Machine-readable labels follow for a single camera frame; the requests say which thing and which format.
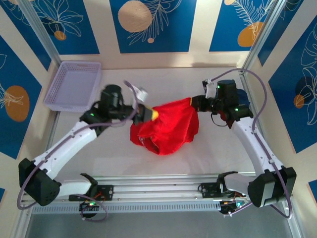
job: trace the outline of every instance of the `tan circle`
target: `tan circle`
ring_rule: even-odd
[[[14,5],[18,5],[18,3],[16,2],[16,0],[8,0],[10,3],[13,3]]]
[[[13,101],[5,104],[5,110],[8,116],[16,121],[16,122],[22,122],[24,121],[28,114],[30,109],[30,100],[28,93],[25,91],[24,88],[20,86],[11,86],[7,89],[6,93],[12,95],[15,98],[23,97],[19,103],[15,103]]]
[[[60,41],[66,40],[66,34],[62,31],[55,31],[54,36],[56,37],[56,39],[58,39]]]
[[[296,95],[296,97],[294,98],[294,105],[296,108],[300,109],[304,106],[305,103],[305,99],[304,96],[302,95]]]
[[[255,29],[255,36],[258,35],[259,31],[261,30],[263,26],[263,22],[255,22],[253,23],[251,26],[247,26],[246,28],[244,28],[239,36],[238,36],[238,44],[241,47],[250,47],[253,45],[254,40],[256,39],[253,38],[253,30]]]
[[[152,37],[148,39],[148,43],[151,44],[151,43],[153,43],[153,42],[154,42],[154,39],[153,39]]]
[[[144,3],[136,0],[127,1],[118,12],[122,28],[129,32],[140,32],[152,23],[152,14]]]
[[[224,0],[224,4],[226,5],[231,5],[235,2],[236,0]]]

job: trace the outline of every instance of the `floral wall pattern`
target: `floral wall pattern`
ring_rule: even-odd
[[[0,3],[23,37],[30,38],[28,44],[38,41],[16,2],[0,0]],[[33,0],[30,3],[61,55],[99,54],[82,0]]]
[[[269,81],[297,153],[317,142],[316,63],[317,17]]]
[[[110,0],[120,52],[187,52],[196,0]]]
[[[210,52],[248,51],[275,0],[223,0]]]
[[[0,37],[0,152],[13,159],[18,156],[41,89]]]
[[[275,25],[264,42],[258,58],[263,66],[304,0],[287,0]]]

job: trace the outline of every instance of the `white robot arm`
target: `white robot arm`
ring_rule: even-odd
[[[143,97],[140,90],[136,92],[136,97]],[[124,105],[121,88],[117,85],[108,85],[102,91],[100,101],[94,103],[59,142],[33,161],[24,159],[19,163],[20,187],[27,183],[25,191],[41,206],[50,204],[60,196],[83,194],[94,197],[102,186],[87,174],[81,174],[80,179],[63,182],[55,181],[55,178],[78,151],[111,125],[113,119],[127,120],[133,111],[136,111],[136,114],[131,119],[135,124],[158,117],[156,111],[142,104],[138,104],[137,109]]]
[[[243,90],[236,88],[234,80],[222,80],[217,84],[203,82],[206,95],[193,98],[197,111],[211,112],[211,116],[220,114],[223,121],[239,138],[248,153],[256,172],[256,178],[243,176],[237,172],[220,174],[217,183],[203,183],[203,197],[228,198],[228,191],[236,191],[249,197],[257,207],[274,204],[286,199],[285,188],[292,192],[296,173],[292,167],[286,168],[273,154],[256,127],[249,104],[242,101]]]
[[[257,178],[246,177],[237,172],[227,172],[219,175],[218,181],[206,189],[210,198],[227,198],[228,191],[245,194],[257,207],[271,205],[285,200],[285,193],[276,175],[276,169],[282,174],[287,190],[291,193],[296,173],[293,168],[285,168],[274,156],[268,144],[254,124],[254,119],[248,105],[239,103],[238,91],[234,80],[222,80],[217,85],[208,85],[210,92],[196,96],[192,106],[201,112],[220,114],[230,129],[242,142],[256,172]],[[55,177],[63,166],[86,144],[96,139],[107,126],[91,124],[109,122],[112,119],[124,119],[133,111],[132,106],[120,103],[121,89],[116,85],[109,85],[102,92],[98,107],[92,106],[85,112],[80,121],[55,146],[36,157],[33,161],[24,159],[19,164],[20,186],[36,166],[40,165],[32,180],[26,185],[25,191],[40,205],[45,206],[59,196],[84,194],[94,197],[98,192],[98,183],[89,175],[82,174],[82,179],[68,180],[62,183],[55,181]],[[157,112],[139,105],[138,113],[133,122],[154,120]]]

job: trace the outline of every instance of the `cream wall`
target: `cream wall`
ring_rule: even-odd
[[[248,51],[210,53],[223,0],[197,0],[188,53],[120,54],[109,0],[84,0],[100,55],[63,55],[62,60],[99,61],[103,69],[236,66]]]
[[[260,62],[256,60],[251,67],[251,70],[259,74],[264,80],[268,89],[267,105],[261,116],[261,123],[266,139],[273,152],[285,166],[293,167],[297,173],[293,195],[298,205],[298,214],[305,227],[306,237],[308,238],[316,237],[317,232],[317,204],[308,185],[308,182],[317,179],[317,144],[310,146],[298,154],[295,153],[268,81],[315,18],[317,14],[316,9],[316,0],[305,0],[264,66],[261,67]],[[251,89],[253,101],[259,111],[264,100],[263,90],[258,81],[251,75],[247,75],[247,82]]]
[[[17,160],[0,153],[0,187],[5,189],[5,194],[0,205],[0,237],[8,238],[10,237],[18,213],[16,207],[16,199],[19,192],[18,164],[23,158],[30,159],[38,155],[44,150],[47,142],[46,129],[48,123],[51,121],[52,115],[50,115],[50,111],[44,107],[42,101],[55,68],[51,65],[48,72],[44,69],[1,7],[0,22],[0,35],[42,86],[38,103],[35,106]]]

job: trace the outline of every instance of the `purple cable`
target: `purple cable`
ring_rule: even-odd
[[[261,147],[263,148],[263,150],[264,150],[264,152],[265,152],[265,154],[266,154],[268,160],[269,160],[269,161],[273,161],[273,162],[270,162],[270,164],[271,164],[271,165],[273,166],[273,168],[275,169],[276,174],[277,174],[277,176],[278,176],[278,178],[279,178],[279,180],[280,180],[280,182],[281,182],[281,184],[282,184],[282,187],[283,187],[283,190],[284,190],[284,193],[285,193],[285,196],[286,196],[288,208],[289,208],[289,214],[288,214],[288,216],[286,216],[284,213],[282,213],[282,212],[281,212],[277,207],[275,207],[274,205],[271,205],[271,207],[274,208],[274,209],[275,209],[279,214],[281,214],[283,217],[285,217],[285,218],[287,218],[287,219],[291,219],[291,218],[292,218],[292,214],[293,214],[293,208],[292,208],[292,203],[291,203],[290,194],[289,194],[289,192],[288,192],[288,190],[287,190],[287,187],[286,187],[286,184],[285,184],[285,182],[284,182],[284,179],[283,179],[283,177],[282,177],[280,171],[278,170],[278,168],[277,168],[277,166],[276,166],[274,160],[272,159],[270,153],[267,151],[266,147],[264,146],[263,142],[261,141],[261,139],[259,138],[258,134],[257,134],[256,131],[255,131],[256,123],[257,123],[257,121],[258,121],[258,119],[259,119],[260,114],[263,112],[263,110],[264,110],[264,108],[265,108],[265,106],[266,106],[266,103],[267,103],[267,90],[266,90],[266,87],[265,87],[265,85],[264,85],[264,82],[261,80],[261,78],[260,78],[257,74],[255,74],[254,72],[252,72],[252,71],[250,71],[250,70],[248,70],[248,69],[243,69],[243,68],[234,68],[234,69],[231,69],[231,70],[229,70],[229,71],[227,71],[227,72],[225,72],[225,73],[222,73],[221,75],[219,75],[219,76],[213,78],[211,81],[213,82],[213,81],[215,81],[215,80],[217,80],[217,79],[223,77],[224,75],[226,75],[226,74],[228,74],[228,73],[231,73],[231,72],[233,72],[233,71],[242,71],[242,72],[246,72],[246,73],[249,73],[249,74],[253,75],[253,76],[260,82],[260,84],[261,84],[261,86],[262,86],[262,88],[263,88],[263,91],[264,91],[264,102],[263,102],[263,105],[262,105],[262,107],[261,107],[259,113],[254,117],[254,120],[253,120],[253,123],[252,123],[252,131],[253,131],[253,134],[254,134],[254,136],[256,137],[257,141],[259,142],[259,144],[260,144]]]
[[[94,199],[94,198],[92,198],[92,197],[88,197],[88,196],[86,196],[86,195],[75,194],[75,196],[82,197],[82,198],[86,198],[86,199],[89,199],[89,200],[91,200],[91,201],[96,202],[96,203],[97,203],[99,206],[101,206],[101,207],[104,209],[104,211],[106,212],[106,215],[105,215],[103,218],[99,219],[99,220],[86,219],[86,218],[84,217],[84,210],[88,207],[88,206],[87,206],[87,207],[85,207],[85,208],[81,211],[81,213],[80,213],[80,216],[81,216],[81,218],[82,218],[84,221],[87,221],[87,222],[103,222],[103,221],[105,221],[105,220],[108,218],[107,208],[106,208],[101,202],[97,201],[96,199]]]
[[[135,116],[135,114],[137,113],[137,107],[138,107],[137,94],[136,94],[136,92],[135,92],[133,86],[132,86],[128,81],[124,81],[124,84],[125,84],[126,86],[128,86],[128,87],[132,90],[133,96],[134,96],[134,98],[135,98],[135,100],[134,100],[135,103],[134,103],[134,107],[133,107],[133,108],[134,108],[133,112],[132,112],[127,118],[121,120],[120,122],[115,122],[115,123],[105,122],[105,123],[90,124],[90,125],[84,126],[84,127],[82,127],[82,128],[79,128],[77,131],[74,132],[73,135],[76,135],[76,134],[80,133],[81,131],[83,131],[83,130],[85,130],[85,129],[92,128],[92,127],[96,127],[96,126],[118,126],[118,125],[124,125],[128,120],[132,119],[132,118]],[[29,209],[30,207],[32,207],[32,206],[34,206],[34,205],[36,204],[36,202],[34,202],[34,203],[32,203],[32,204],[30,204],[30,205],[28,205],[28,206],[22,206],[22,205],[21,205],[21,200],[22,200],[23,192],[24,192],[24,190],[25,190],[26,185],[28,184],[28,182],[30,181],[30,179],[31,179],[31,177],[34,175],[34,173],[37,171],[37,169],[39,169],[39,168],[42,166],[42,164],[43,164],[45,161],[47,161],[47,160],[50,158],[50,156],[51,156],[56,150],[58,150],[63,144],[65,144],[65,143],[66,143],[69,139],[71,139],[71,138],[73,138],[73,136],[71,136],[71,135],[68,136],[68,137],[66,137],[61,143],[59,143],[55,148],[53,148],[53,149],[45,156],[45,159],[42,160],[42,161],[40,161],[39,164],[36,165],[35,168],[34,168],[34,169],[31,171],[31,173],[28,175],[28,177],[27,177],[26,180],[24,181],[23,185],[21,186],[20,192],[19,192],[19,194],[18,194],[18,199],[17,199],[17,202],[16,202],[16,205],[17,205],[18,209],[20,209],[20,210],[26,210],[26,209]],[[86,199],[90,199],[90,200],[92,200],[92,201],[97,202],[97,203],[100,204],[101,207],[106,211],[106,207],[104,207],[100,202],[96,201],[95,199],[90,198],[90,197],[87,197],[87,196],[85,196],[85,195],[81,195],[81,194],[77,194],[77,196],[79,196],[79,197],[84,197],[84,198],[86,198]],[[101,219],[101,220],[96,220],[96,222],[103,221],[103,220],[105,220],[106,218],[107,218],[107,215],[106,215],[103,219]]]

